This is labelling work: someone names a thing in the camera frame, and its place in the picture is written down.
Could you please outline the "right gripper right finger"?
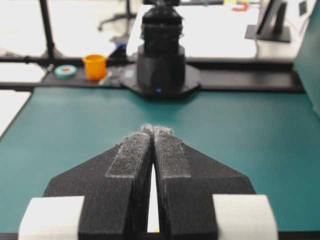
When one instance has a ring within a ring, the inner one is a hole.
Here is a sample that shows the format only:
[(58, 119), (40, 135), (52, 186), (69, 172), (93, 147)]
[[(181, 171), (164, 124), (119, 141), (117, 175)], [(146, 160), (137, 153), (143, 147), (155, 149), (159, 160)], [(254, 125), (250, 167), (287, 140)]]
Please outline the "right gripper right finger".
[(160, 230), (171, 240), (276, 240), (267, 196), (237, 170), (153, 128)]

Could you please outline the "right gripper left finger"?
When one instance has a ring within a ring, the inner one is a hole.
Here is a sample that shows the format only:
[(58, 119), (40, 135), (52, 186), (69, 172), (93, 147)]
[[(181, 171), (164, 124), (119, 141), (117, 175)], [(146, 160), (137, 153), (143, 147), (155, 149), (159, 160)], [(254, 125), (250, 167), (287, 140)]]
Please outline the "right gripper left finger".
[(153, 138), (142, 127), (73, 167), (30, 200), (20, 240), (124, 240), (148, 225)]

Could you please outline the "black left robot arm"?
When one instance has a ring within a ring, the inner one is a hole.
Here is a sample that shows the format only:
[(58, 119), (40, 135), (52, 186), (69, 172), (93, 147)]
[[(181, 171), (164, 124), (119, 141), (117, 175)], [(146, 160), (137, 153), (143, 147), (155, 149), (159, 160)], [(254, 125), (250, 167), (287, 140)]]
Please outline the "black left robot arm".
[(179, 98), (200, 87), (200, 71), (186, 63), (179, 44), (183, 18), (174, 9), (178, 0), (147, 0), (152, 5), (142, 17), (137, 61), (128, 65), (120, 83), (148, 98)]

